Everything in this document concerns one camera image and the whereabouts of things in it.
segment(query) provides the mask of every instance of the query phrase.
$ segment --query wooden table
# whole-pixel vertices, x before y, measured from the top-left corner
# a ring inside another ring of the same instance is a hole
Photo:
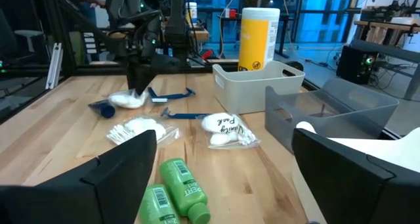
[[[167,22],[164,22],[162,24],[163,31],[165,31],[166,25],[167,25]],[[196,30],[196,36],[197,36],[197,41],[199,43],[203,43],[209,40],[209,32],[205,28],[203,28],[202,30]],[[190,37],[194,37],[194,31],[192,29],[190,30]]]
[[[194,89],[195,97],[169,103],[172,112],[222,112],[213,94],[211,74],[158,76],[156,93]],[[125,76],[73,77],[0,125],[0,183],[36,185],[113,148],[105,135],[123,120],[155,115],[166,105],[147,104],[99,118],[88,104],[127,88]],[[211,223],[306,223],[291,180],[292,155],[264,128],[264,113],[242,116],[261,139],[247,150],[211,150],[196,120],[166,120],[182,137],[157,151],[149,183],[162,183],[157,167],[184,158],[209,195]]]
[[[400,40],[402,32],[408,32],[411,26],[408,24],[395,24],[388,22],[354,21],[357,25],[355,39],[361,39],[383,45],[396,45]],[[420,27],[413,27],[413,32],[420,32]]]

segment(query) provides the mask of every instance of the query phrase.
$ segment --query bag of cotton balls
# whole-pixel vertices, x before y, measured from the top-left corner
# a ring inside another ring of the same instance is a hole
[[[209,148],[251,148],[259,144],[256,136],[235,114],[208,115],[201,121],[201,126],[211,133]]]
[[[143,106],[148,96],[149,93],[147,91],[144,91],[140,96],[138,96],[134,89],[130,89],[113,93],[108,97],[108,100],[111,103],[123,108],[136,109]]]
[[[176,127],[165,126],[151,118],[137,117],[113,126],[106,137],[115,144],[120,145],[149,129],[153,129],[156,132],[158,145],[171,143],[180,136],[179,129]]]

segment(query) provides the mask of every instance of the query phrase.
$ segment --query white plastic bin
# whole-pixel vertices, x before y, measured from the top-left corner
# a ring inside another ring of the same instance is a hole
[[[214,64],[213,75],[216,98],[231,114],[262,112],[265,87],[271,86],[279,95],[298,93],[305,77],[302,71],[278,61],[267,63],[262,70],[242,72],[225,72]]]
[[[315,91],[278,95],[266,88],[265,128],[291,153],[293,130],[310,123],[324,137],[377,139],[398,106],[388,95],[333,78]]]

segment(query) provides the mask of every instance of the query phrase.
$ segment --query green lotion bottle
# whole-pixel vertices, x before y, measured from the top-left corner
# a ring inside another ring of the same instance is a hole
[[[181,216],[187,216],[192,224],[207,224],[210,212],[207,195],[197,184],[182,158],[170,159],[159,167],[160,175]]]
[[[179,218],[163,185],[150,185],[140,205],[141,224],[179,224]]]

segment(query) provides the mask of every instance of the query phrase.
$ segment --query computer tower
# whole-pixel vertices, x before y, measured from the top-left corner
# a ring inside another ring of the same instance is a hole
[[[357,84],[368,84],[378,52],[344,46],[337,67],[337,76]]]

